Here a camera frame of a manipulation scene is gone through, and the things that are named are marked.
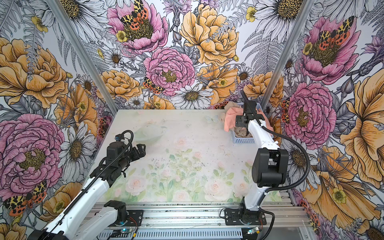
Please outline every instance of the pink cloth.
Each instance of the pink cloth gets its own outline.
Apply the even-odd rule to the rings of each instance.
[[[263,115],[264,119],[265,119],[265,123],[266,123],[266,127],[273,131],[273,127],[271,127],[271,125],[269,124],[269,121],[267,119],[267,117],[264,115],[264,113],[262,111],[257,111],[257,114],[261,114]],[[236,124],[236,116],[241,116],[243,115],[243,109],[242,108],[235,108],[235,107],[231,107],[230,109],[228,109],[227,113],[225,114],[225,119],[224,119],[224,130],[229,132],[229,130],[233,127],[235,127],[235,124]]]

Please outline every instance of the metal pole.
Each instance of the metal pole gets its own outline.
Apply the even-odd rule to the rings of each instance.
[[[80,59],[83,61],[85,67],[87,68],[92,79],[95,81],[96,86],[99,88],[100,93],[104,97],[105,102],[107,103],[109,109],[112,112],[112,115],[116,115],[118,108],[114,103],[111,95],[105,87],[104,82],[101,79],[100,74],[98,73],[95,65],[93,64],[91,57],[88,55],[88,52],[85,50],[85,47],[80,40],[79,36],[74,30],[72,21],[69,19],[66,14],[63,6],[60,3],[60,0],[48,0],[46,1],[49,8],[53,12],[56,20],[60,23],[60,28],[64,30],[64,33],[68,37],[68,40],[72,44],[74,50],[79,55]]]
[[[262,106],[262,109],[265,109],[267,102],[271,98],[273,89],[275,88],[277,82],[279,81],[279,77],[281,75],[281,72],[283,70],[285,63],[287,62],[290,56],[290,52],[293,49],[293,46],[297,44],[297,37],[299,36],[301,30],[305,26],[305,22],[311,12],[314,2],[315,0],[304,0],[301,5],[300,11],[293,25],[293,29],[289,34],[289,36],[287,37],[287,41],[285,42],[283,51],[280,54],[280,58],[277,61],[276,67],[273,71],[271,81],[269,82],[268,87],[266,88],[265,93],[262,97],[262,101],[260,104]]]

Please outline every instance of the floral tabletop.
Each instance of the floral tabletop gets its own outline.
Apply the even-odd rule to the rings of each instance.
[[[132,162],[100,202],[239,202],[248,193],[257,150],[234,144],[223,130],[225,110],[119,110],[91,171],[116,134],[132,130],[146,156]],[[278,192],[267,201],[281,201]]]

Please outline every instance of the tabletop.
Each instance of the tabletop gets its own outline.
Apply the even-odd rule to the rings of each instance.
[[[99,202],[240,202],[252,182],[257,149],[234,144],[219,115],[225,110],[119,110],[91,171],[115,135],[134,132],[146,156],[131,163]],[[266,201],[280,202],[279,192]]]

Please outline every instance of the orange flower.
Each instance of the orange flower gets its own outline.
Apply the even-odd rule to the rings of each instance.
[[[80,189],[81,183],[79,182],[70,182],[62,185],[56,190],[53,197],[44,202],[43,209],[47,212],[40,215],[39,218],[45,222],[50,222],[55,219],[76,197]]]
[[[320,179],[317,189],[302,192],[313,210],[321,213],[329,221],[336,217],[336,226],[345,228],[353,223],[355,218],[362,219],[358,233],[369,228],[369,220],[380,218],[376,205],[363,196],[364,191],[360,182],[353,181],[357,173],[352,162],[335,147],[323,146],[319,151],[319,164],[312,166]]]
[[[98,119],[95,110],[95,103],[88,97],[80,84],[76,90],[71,87],[70,97],[60,98],[54,113],[58,125],[73,126],[77,131],[81,122],[88,124],[88,130],[97,135]]]
[[[263,96],[265,90],[271,81],[272,71],[267,72],[266,74],[259,74],[250,79],[252,84],[248,84],[244,87],[244,93],[247,97],[252,97],[252,99],[257,98],[258,96]],[[283,98],[283,77],[280,76],[279,81],[277,82],[276,87],[273,89],[273,93],[269,102],[275,108],[280,104],[281,99]]]
[[[185,14],[180,34],[188,40],[185,45],[196,46],[200,51],[200,63],[224,66],[236,55],[239,32],[232,29],[220,36],[212,36],[225,23],[227,18],[218,15],[209,5],[200,4],[198,16],[190,11]]]
[[[355,85],[355,103],[348,110],[357,115],[348,135],[340,136],[345,152],[353,157],[353,168],[362,181],[380,188],[384,181],[384,70]]]
[[[34,96],[49,108],[68,93],[67,74],[48,49],[38,46],[37,65],[28,76],[29,47],[23,40],[10,43],[0,38],[0,96],[11,96],[8,104],[18,102],[23,94]]]
[[[7,223],[0,223],[0,239],[4,240],[25,240],[26,227],[15,223],[12,228],[9,228]]]
[[[101,78],[113,99],[119,96],[129,100],[131,97],[142,94],[141,87],[139,87],[140,83],[123,71],[105,71],[101,74]],[[96,94],[99,98],[103,99],[99,90],[96,91]]]
[[[175,109],[175,107],[168,99],[154,95],[153,98],[149,98],[149,103],[144,103],[144,109]]]
[[[224,101],[231,92],[236,90],[236,82],[240,82],[240,78],[237,75],[237,68],[229,70],[228,68],[222,68],[221,70],[217,66],[203,67],[196,74],[200,78],[200,82],[208,82],[205,89],[213,89],[213,95],[210,96],[211,105]]]
[[[268,119],[270,125],[273,127],[273,131],[276,132],[276,133],[282,133],[282,129],[281,129],[281,119],[280,118],[277,118],[276,116],[275,117],[271,117]],[[278,141],[278,145],[280,146],[281,144],[281,137],[275,137],[273,138],[273,140],[275,141]]]

